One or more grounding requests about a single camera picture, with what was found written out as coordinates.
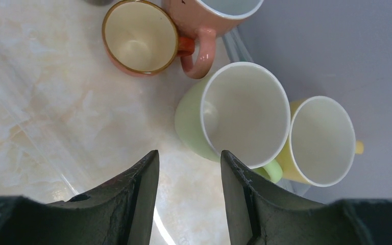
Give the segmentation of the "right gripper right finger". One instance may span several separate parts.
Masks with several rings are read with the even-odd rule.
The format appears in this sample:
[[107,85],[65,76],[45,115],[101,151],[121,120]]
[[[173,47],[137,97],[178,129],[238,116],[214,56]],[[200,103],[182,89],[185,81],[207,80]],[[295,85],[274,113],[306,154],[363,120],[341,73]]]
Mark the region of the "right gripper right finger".
[[220,165],[231,244],[392,244],[392,199],[322,204],[266,180],[229,151]]

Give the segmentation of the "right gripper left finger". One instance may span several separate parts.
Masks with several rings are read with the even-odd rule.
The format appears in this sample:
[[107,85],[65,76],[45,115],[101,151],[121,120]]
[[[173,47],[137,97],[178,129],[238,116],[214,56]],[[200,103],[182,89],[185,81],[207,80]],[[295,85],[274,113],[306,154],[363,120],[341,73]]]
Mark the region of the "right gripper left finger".
[[158,182],[159,153],[152,150],[68,201],[0,196],[0,244],[149,244]]

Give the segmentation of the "pale green cup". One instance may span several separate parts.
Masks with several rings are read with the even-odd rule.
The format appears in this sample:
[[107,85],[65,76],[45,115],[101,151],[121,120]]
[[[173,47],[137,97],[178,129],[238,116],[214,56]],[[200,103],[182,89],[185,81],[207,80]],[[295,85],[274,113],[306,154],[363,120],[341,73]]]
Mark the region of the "pale green cup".
[[277,183],[276,157],[290,130],[290,105],[278,79],[252,62],[230,63],[195,83],[175,112],[175,130],[196,154],[219,162],[230,151]]

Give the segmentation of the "small yellow cup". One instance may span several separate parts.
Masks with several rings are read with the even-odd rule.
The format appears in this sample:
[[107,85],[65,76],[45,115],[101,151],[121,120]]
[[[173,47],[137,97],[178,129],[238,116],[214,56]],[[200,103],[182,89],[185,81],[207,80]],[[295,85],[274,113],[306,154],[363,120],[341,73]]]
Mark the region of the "small yellow cup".
[[169,15],[148,1],[114,4],[103,19],[102,40],[110,61],[134,77],[154,76],[195,50],[194,40],[180,36]]

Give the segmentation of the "black cup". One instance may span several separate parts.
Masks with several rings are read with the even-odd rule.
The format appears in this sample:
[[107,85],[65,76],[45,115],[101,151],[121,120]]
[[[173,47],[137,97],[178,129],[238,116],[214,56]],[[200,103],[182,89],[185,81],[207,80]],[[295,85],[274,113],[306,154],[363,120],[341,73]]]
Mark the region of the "black cup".
[[94,6],[106,6],[113,2],[113,0],[84,0],[84,1]]

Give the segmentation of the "yellow mug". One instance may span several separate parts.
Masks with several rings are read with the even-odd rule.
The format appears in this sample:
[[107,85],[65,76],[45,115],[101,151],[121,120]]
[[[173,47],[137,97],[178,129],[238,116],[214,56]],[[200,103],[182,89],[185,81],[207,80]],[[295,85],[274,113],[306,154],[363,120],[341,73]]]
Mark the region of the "yellow mug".
[[329,187],[349,172],[357,140],[342,105],[326,96],[290,102],[291,124],[286,144],[276,157],[282,177]]

